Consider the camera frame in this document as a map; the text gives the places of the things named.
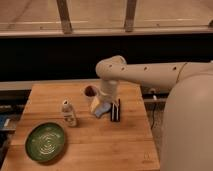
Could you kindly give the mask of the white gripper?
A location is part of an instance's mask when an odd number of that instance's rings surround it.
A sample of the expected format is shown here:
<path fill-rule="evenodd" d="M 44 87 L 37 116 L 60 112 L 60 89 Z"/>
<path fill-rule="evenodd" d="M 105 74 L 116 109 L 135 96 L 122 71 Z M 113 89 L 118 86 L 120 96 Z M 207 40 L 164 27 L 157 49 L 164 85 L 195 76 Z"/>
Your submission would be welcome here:
<path fill-rule="evenodd" d="M 118 82 L 114 80 L 102 80 L 100 82 L 100 100 L 103 102 L 112 103 L 111 106 L 111 121 L 114 122 L 115 120 L 115 104 L 113 102 L 116 101 L 117 97 L 117 86 Z M 120 104 L 121 100 L 118 99 L 117 105 L 117 122 L 120 122 Z"/>

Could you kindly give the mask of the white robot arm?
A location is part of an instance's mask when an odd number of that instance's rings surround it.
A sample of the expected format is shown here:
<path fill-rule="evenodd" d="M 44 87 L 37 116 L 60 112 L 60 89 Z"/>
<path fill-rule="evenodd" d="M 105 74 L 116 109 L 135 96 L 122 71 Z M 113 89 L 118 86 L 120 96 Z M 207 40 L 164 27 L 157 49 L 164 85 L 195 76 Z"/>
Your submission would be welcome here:
<path fill-rule="evenodd" d="M 169 91 L 160 171 L 213 171 L 213 61 L 128 64 L 121 56 L 96 64 L 101 99 L 111 101 L 114 81 Z"/>

